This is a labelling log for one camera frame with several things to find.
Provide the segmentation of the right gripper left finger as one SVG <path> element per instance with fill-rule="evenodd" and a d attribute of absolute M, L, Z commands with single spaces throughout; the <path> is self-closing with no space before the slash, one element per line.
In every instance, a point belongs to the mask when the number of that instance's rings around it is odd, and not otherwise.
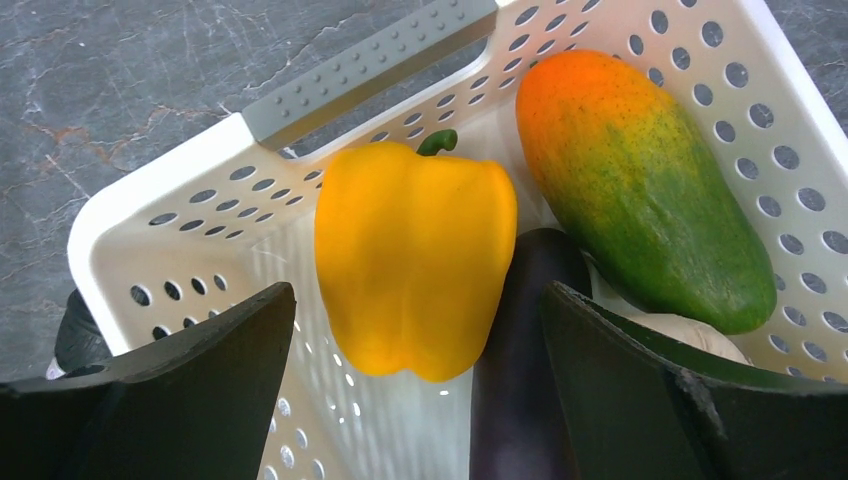
<path fill-rule="evenodd" d="M 277 282 L 59 379 L 3 384 L 2 477 L 258 478 L 295 311 Z"/>

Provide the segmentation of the dark purple eggplant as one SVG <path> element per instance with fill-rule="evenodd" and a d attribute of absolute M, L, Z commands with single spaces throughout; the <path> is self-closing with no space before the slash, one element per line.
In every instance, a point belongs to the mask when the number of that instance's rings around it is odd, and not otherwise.
<path fill-rule="evenodd" d="M 576 244 L 552 228 L 519 235 L 473 371 L 472 479 L 579 476 L 539 315 L 540 295 L 554 281 L 591 295 L 589 271 Z"/>

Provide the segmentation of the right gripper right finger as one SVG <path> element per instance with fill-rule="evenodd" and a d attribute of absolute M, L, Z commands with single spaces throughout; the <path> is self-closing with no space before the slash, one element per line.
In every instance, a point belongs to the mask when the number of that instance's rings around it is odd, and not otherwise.
<path fill-rule="evenodd" d="M 740 364 L 554 282 L 540 312 L 585 479 L 843 479 L 847 388 Z"/>

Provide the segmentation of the yellow bell pepper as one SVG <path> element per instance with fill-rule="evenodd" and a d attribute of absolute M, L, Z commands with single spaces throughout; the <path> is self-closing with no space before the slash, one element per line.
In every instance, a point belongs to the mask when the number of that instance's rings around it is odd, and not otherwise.
<path fill-rule="evenodd" d="M 360 373 L 442 383 L 486 344 L 516 242 L 506 170 L 453 155 L 452 129 L 417 148 L 337 153 L 314 218 L 318 284 L 333 337 Z"/>

